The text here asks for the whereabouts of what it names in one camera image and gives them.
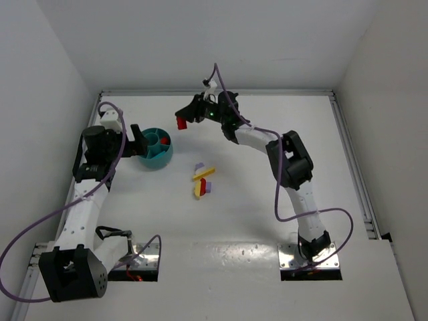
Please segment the red lego plate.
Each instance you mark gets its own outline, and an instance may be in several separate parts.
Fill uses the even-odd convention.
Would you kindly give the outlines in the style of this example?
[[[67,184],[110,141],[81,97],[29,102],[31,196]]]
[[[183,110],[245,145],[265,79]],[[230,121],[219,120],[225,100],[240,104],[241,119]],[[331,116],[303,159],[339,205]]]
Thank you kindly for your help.
[[[177,128],[179,130],[185,130],[187,129],[187,121],[185,118],[177,117]]]

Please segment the lavender lego brick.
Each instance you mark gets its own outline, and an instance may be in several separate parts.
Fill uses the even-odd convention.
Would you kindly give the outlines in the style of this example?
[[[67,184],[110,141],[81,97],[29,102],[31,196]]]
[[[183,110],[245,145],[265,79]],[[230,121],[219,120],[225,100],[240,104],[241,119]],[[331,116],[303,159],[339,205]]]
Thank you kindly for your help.
[[[210,193],[212,189],[212,182],[206,182],[205,184],[205,193]]]
[[[199,169],[203,168],[204,166],[205,166],[204,163],[197,163],[195,165],[195,171],[198,171]]]

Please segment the long yellow lego brick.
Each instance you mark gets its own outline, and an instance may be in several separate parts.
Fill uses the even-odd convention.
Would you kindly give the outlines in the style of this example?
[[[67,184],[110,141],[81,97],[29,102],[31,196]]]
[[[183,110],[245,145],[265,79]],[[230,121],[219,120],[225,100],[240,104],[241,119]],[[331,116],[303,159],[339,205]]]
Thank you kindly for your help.
[[[201,168],[198,168],[195,171],[195,174],[193,175],[192,180],[193,181],[199,181],[202,178],[205,178],[205,177],[207,177],[209,175],[212,175],[215,171],[216,171],[215,167],[209,167],[209,168],[201,167]]]

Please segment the yellow curved lego piece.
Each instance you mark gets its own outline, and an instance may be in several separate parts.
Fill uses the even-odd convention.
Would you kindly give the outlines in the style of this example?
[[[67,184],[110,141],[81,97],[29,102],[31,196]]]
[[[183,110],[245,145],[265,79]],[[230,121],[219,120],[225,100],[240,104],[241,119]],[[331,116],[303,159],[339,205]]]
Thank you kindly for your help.
[[[197,181],[195,183],[194,195],[195,195],[196,199],[200,199],[200,197],[201,197],[201,182],[200,181]]]

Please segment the blue lego brick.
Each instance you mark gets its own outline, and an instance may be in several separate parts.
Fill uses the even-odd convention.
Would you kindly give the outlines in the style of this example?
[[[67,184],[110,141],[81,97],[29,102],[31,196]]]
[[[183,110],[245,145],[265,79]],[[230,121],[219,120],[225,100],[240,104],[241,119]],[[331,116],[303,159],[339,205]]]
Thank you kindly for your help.
[[[165,161],[167,162],[169,160],[170,153],[167,151],[162,151],[158,153],[157,155],[153,156],[151,158],[152,161]]]

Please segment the red curved lego piece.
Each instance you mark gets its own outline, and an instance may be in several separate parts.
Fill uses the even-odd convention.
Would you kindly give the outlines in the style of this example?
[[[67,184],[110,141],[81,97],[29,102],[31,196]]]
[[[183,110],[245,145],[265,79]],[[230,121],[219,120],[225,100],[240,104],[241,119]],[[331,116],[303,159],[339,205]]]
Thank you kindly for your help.
[[[203,196],[206,193],[207,181],[201,178],[199,181],[199,195]]]

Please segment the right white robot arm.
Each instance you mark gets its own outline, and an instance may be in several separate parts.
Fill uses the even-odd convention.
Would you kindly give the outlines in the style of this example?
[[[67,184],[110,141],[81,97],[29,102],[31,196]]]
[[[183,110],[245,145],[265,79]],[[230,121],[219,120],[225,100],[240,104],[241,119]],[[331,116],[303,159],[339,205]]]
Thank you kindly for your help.
[[[222,92],[214,102],[203,94],[194,95],[189,105],[175,112],[178,129],[186,129],[188,123],[212,120],[221,125],[227,140],[266,154],[277,188],[284,188],[292,202],[298,221],[300,255],[312,261],[331,244],[313,196],[312,159],[296,131],[279,135],[250,124],[239,113],[237,96],[237,93]]]

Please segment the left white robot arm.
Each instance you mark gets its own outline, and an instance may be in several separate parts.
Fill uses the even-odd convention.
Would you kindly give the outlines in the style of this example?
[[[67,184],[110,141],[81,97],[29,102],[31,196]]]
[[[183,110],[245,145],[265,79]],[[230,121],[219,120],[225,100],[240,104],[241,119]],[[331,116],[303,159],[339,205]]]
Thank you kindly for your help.
[[[74,197],[60,236],[51,251],[43,253],[39,268],[53,302],[101,298],[108,274],[118,261],[130,254],[130,231],[113,231],[99,245],[94,243],[97,222],[115,171],[122,157],[144,156],[148,140],[138,125],[131,125],[134,140],[126,135],[119,112],[109,108],[100,113],[100,123],[86,128],[84,162],[74,168]]]

